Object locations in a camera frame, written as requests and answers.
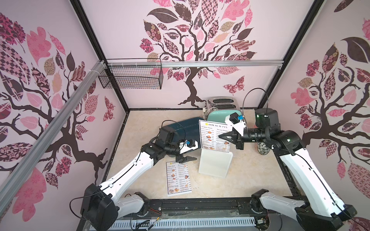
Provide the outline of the old Dim Sum Inn menu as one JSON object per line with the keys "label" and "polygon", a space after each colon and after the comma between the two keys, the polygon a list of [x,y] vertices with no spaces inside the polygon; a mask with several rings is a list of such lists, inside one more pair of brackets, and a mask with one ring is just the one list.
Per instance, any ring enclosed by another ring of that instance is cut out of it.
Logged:
{"label": "old Dim Sum Inn menu", "polygon": [[166,162],[166,178],[168,197],[192,192],[188,164]]}

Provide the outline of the new Dim Sum Inn menu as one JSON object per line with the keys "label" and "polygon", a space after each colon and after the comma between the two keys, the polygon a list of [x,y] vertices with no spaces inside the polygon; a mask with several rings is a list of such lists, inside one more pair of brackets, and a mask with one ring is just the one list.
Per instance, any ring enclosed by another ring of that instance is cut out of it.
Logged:
{"label": "new Dim Sum Inn menu", "polygon": [[219,138],[219,135],[230,131],[232,131],[232,127],[227,124],[200,120],[199,133],[201,148],[228,153],[230,150],[230,143]]}

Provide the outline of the clear acrylic menu holder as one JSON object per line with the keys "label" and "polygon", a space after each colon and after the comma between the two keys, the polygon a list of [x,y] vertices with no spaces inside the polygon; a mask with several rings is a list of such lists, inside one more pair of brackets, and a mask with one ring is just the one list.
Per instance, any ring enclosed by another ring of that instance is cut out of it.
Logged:
{"label": "clear acrylic menu holder", "polygon": [[232,152],[201,150],[199,174],[225,178],[233,158]]}

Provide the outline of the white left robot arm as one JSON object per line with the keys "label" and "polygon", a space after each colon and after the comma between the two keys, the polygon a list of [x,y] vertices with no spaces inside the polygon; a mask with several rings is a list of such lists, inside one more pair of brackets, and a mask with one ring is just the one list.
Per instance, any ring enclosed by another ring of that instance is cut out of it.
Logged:
{"label": "white left robot arm", "polygon": [[81,216],[97,231],[107,231],[118,218],[129,214],[144,216],[149,210],[149,199],[137,192],[125,199],[125,191],[147,170],[165,156],[174,156],[176,163],[193,161],[185,153],[199,148],[195,139],[173,141],[175,130],[161,128],[158,135],[144,144],[138,155],[119,173],[102,182],[91,184],[82,197]]}

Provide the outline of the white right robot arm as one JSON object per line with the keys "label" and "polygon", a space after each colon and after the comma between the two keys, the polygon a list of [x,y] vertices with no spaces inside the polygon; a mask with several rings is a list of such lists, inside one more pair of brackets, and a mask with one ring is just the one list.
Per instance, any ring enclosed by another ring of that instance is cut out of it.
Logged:
{"label": "white right robot arm", "polygon": [[242,150],[247,142],[262,142],[290,170],[301,186],[306,199],[294,200],[261,189],[251,196],[250,208],[256,214],[273,210],[297,221],[305,231],[337,231],[357,214],[320,174],[305,144],[293,131],[283,131],[278,113],[271,108],[255,111],[255,128],[248,128],[244,117],[232,113],[225,117],[230,132],[219,135]]}

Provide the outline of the teal plastic tray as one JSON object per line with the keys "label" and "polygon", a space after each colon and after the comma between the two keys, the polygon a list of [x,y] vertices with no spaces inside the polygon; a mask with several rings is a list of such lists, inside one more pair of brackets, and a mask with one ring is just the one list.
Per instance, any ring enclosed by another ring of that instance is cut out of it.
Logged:
{"label": "teal plastic tray", "polygon": [[199,121],[203,120],[201,117],[194,117],[186,119],[183,121],[173,122],[169,124],[168,121],[165,122],[163,128],[174,132],[173,142],[178,142],[179,140],[196,140],[200,143],[200,131],[199,131]]}

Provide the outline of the mint green toaster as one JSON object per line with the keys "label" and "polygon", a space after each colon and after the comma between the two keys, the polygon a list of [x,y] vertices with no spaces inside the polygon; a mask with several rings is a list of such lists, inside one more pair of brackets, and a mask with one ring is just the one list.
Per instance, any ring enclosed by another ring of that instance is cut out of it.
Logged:
{"label": "mint green toaster", "polygon": [[207,121],[224,123],[228,115],[237,113],[241,115],[241,109],[235,98],[214,97],[206,100],[203,108],[203,117]]}

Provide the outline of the aluminium frame rail back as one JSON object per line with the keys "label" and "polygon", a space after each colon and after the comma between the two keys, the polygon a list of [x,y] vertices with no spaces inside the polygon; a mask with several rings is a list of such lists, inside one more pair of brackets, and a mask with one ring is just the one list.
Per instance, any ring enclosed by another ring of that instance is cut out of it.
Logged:
{"label": "aluminium frame rail back", "polygon": [[241,67],[241,66],[282,66],[283,60],[244,60],[244,61],[178,61],[178,62],[112,62],[109,67],[162,67],[162,68],[180,68],[180,67]]}

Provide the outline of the aluminium frame rail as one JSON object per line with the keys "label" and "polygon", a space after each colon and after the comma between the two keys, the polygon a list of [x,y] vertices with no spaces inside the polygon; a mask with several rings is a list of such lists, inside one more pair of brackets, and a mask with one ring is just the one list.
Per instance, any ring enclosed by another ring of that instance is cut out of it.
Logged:
{"label": "aluminium frame rail", "polygon": [[30,148],[29,153],[19,162],[16,168],[12,171],[10,176],[1,185],[1,214],[3,214],[15,197],[18,190],[21,188],[23,183],[27,180],[35,166],[41,157],[45,154],[47,148],[50,146],[52,141],[55,139],[67,119],[74,112],[77,104],[82,100],[85,93],[88,91],[92,83],[99,76],[100,72],[105,69],[106,65],[104,61],[98,61],[91,70],[87,73],[87,76],[78,86],[77,90],[67,100],[62,107],[61,111],[55,116],[49,127],[44,131],[41,136],[36,140],[33,146]]}
{"label": "aluminium frame rail", "polygon": [[283,60],[244,60],[244,61],[178,61],[178,62],[112,62],[109,67],[162,67],[162,68],[180,68],[180,67],[241,67],[241,66],[282,66]]}

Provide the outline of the aluminium frame rail left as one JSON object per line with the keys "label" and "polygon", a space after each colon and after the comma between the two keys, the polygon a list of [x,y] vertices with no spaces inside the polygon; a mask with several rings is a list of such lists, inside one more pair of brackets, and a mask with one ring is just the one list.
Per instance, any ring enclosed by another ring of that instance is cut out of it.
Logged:
{"label": "aluminium frame rail left", "polygon": [[67,100],[62,107],[61,111],[55,116],[49,127],[44,131],[41,136],[36,140],[33,146],[30,148],[29,153],[19,162],[16,168],[12,171],[10,176],[1,185],[1,214],[3,214],[15,197],[18,190],[21,188],[23,183],[27,180],[35,166],[41,157],[45,154],[47,148],[50,146],[52,141],[55,139],[67,119],[74,112],[77,104],[82,100],[85,93],[88,91],[92,83],[99,76],[100,72],[105,69],[106,65],[104,61],[98,61],[91,70],[87,73],[87,76],[78,86],[77,90]]}

